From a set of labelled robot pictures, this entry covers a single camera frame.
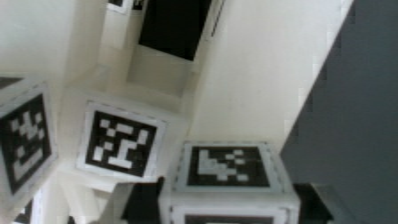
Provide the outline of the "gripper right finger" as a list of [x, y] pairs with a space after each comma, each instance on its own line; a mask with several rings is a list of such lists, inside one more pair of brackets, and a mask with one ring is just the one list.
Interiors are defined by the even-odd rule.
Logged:
[[355, 218], [331, 185], [297, 183], [299, 224], [355, 224]]

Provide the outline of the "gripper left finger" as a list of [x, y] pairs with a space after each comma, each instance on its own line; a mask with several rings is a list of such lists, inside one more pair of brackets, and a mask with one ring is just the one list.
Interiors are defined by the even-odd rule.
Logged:
[[162, 224], [158, 197], [164, 178], [155, 182], [116, 185], [100, 224]]

